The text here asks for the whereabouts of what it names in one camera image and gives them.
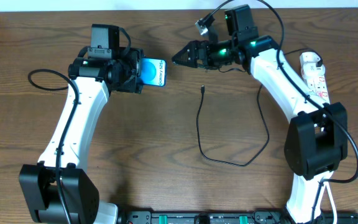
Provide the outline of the blue screen Galaxy smartphone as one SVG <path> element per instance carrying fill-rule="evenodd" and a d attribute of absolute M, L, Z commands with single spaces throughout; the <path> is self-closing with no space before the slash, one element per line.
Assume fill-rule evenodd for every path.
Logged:
<path fill-rule="evenodd" d="M 167 79 L 167 63 L 157 58 L 141 60 L 140 80 L 143 85 L 165 86 Z"/>

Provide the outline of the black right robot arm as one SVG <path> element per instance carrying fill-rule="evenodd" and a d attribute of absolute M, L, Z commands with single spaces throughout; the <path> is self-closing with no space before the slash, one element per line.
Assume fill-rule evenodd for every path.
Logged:
<path fill-rule="evenodd" d="M 315 92 L 306 77 L 289 66 L 281 42 L 259 35 L 248 5 L 224 15 L 229 40 L 218 40 L 209 13 L 195 24 L 203 40 L 189 42 L 173 56 L 173 63 L 206 70 L 235 63 L 267 89 L 289 122 L 284 153 L 294 178 L 286 210 L 294 223 L 316 223 L 323 192 L 347 157 L 346 109 Z"/>

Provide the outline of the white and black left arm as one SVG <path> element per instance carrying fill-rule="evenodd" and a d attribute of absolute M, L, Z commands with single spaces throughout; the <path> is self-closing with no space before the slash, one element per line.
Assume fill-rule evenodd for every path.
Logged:
<path fill-rule="evenodd" d="M 102 109 L 114 91 L 141 93 L 142 49 L 119 43 L 122 27 L 93 24 L 67 75 L 65 106 L 36 164 L 24 164 L 19 183 L 37 223 L 122 223 L 118 206 L 103 202 L 86 170 Z"/>

